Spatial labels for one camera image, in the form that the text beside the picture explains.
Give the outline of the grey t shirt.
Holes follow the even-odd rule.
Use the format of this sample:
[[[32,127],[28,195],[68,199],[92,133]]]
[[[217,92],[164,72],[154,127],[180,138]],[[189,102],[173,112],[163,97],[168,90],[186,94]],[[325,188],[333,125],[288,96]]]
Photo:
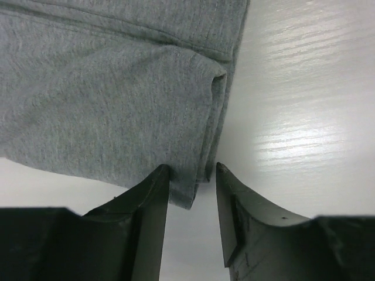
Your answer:
[[[248,1],[2,1],[1,156],[190,209],[222,132]]]

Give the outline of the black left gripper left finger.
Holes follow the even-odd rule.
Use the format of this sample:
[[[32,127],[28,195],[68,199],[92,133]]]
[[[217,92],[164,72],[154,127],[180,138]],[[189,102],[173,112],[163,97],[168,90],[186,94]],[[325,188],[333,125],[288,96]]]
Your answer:
[[[158,280],[170,169],[78,215],[63,207],[1,209],[2,280]]]

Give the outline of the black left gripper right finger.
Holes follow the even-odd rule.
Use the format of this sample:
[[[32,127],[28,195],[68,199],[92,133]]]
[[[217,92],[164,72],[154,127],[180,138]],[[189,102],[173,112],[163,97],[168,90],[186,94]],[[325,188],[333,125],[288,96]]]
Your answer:
[[[223,260],[231,280],[373,280],[374,217],[306,218],[216,165]]]

